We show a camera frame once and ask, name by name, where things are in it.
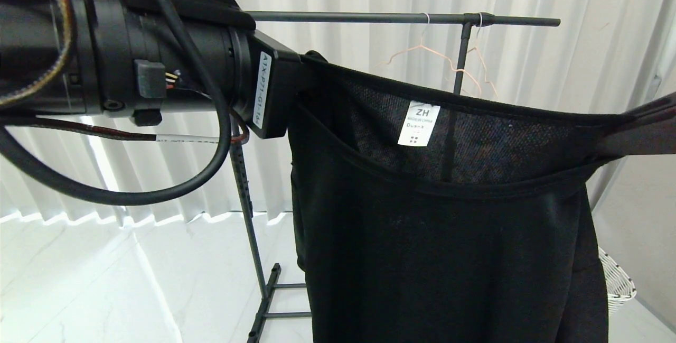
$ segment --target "cable label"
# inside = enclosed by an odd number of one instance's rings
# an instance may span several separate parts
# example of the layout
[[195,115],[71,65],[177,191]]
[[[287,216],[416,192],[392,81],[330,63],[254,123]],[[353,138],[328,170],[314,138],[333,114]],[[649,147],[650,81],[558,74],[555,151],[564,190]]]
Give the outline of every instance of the cable label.
[[268,97],[268,80],[270,79],[272,64],[273,57],[261,51],[260,63],[258,64],[258,82],[256,83],[256,102],[253,105],[253,123],[260,129],[263,129],[265,100]]
[[439,116],[439,105],[430,105],[411,101],[406,118],[403,119],[399,145],[427,146],[432,136],[434,124]]

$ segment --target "clothes rack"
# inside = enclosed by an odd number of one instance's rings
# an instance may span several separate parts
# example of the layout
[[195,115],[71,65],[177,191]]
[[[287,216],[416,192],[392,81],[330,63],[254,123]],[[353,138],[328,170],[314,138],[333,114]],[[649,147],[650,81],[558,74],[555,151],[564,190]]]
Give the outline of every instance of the clothes rack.
[[[467,57],[469,40],[472,27],[487,27],[490,25],[530,25],[530,26],[548,26],[557,27],[561,20],[557,18],[535,18],[528,16],[496,16],[490,13],[466,13],[466,14],[406,14],[406,13],[327,13],[327,12],[287,12],[287,11],[250,11],[254,20],[266,22],[326,22],[326,23],[430,23],[430,24],[458,24],[463,25],[461,32],[461,46],[458,52],[457,69],[464,69]],[[454,82],[453,93],[459,95],[463,85],[463,72],[457,71]],[[449,133],[453,133],[455,120],[451,117]],[[232,136],[239,135],[237,122],[232,121]],[[453,162],[453,149],[449,150],[449,167]],[[244,152],[240,144],[233,143],[230,146],[230,160],[234,171],[234,179],[237,184],[239,201],[244,214],[244,221],[249,238],[249,247],[251,247],[251,257],[256,270],[256,278],[261,293],[261,302],[256,312],[251,332],[247,337],[247,343],[258,343],[265,322],[268,319],[280,318],[304,318],[311,317],[310,312],[270,312],[270,305],[273,302],[273,296],[276,290],[285,289],[304,289],[304,283],[278,283],[281,273],[280,264],[273,265],[268,281],[265,281],[263,266],[260,260],[260,252],[256,241],[254,231],[254,209],[251,204],[251,195],[249,193],[249,180],[247,179],[246,164],[244,162]]]

